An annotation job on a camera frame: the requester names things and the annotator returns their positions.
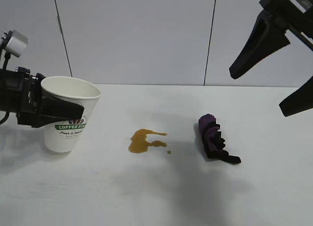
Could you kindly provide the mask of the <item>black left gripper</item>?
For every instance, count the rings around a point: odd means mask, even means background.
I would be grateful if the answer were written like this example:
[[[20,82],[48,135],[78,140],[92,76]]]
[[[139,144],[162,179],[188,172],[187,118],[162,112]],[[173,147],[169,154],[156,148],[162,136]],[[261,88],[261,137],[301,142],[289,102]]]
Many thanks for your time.
[[[14,113],[17,124],[40,128],[46,123],[80,119],[84,107],[59,98],[43,98],[41,81],[45,76],[35,76],[30,70],[18,67],[15,71],[0,70],[0,110],[5,112],[3,124]]]

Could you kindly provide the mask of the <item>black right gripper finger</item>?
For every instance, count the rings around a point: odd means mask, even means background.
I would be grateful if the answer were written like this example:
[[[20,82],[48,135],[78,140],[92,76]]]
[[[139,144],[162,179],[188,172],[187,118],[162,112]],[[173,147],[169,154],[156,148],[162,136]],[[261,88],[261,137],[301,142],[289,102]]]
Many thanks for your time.
[[[313,77],[291,95],[286,97],[279,107],[285,117],[313,108]]]

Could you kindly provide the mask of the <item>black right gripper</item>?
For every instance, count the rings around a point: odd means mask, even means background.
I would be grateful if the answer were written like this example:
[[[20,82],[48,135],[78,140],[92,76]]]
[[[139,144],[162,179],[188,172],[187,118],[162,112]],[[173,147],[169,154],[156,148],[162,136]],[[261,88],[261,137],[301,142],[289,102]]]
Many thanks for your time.
[[[313,44],[313,0],[295,0],[302,12],[291,0],[260,0],[263,11],[257,16],[252,32],[242,51],[229,68],[230,76],[238,79],[264,58],[288,46],[286,30],[275,22],[280,17],[292,32],[309,49]]]

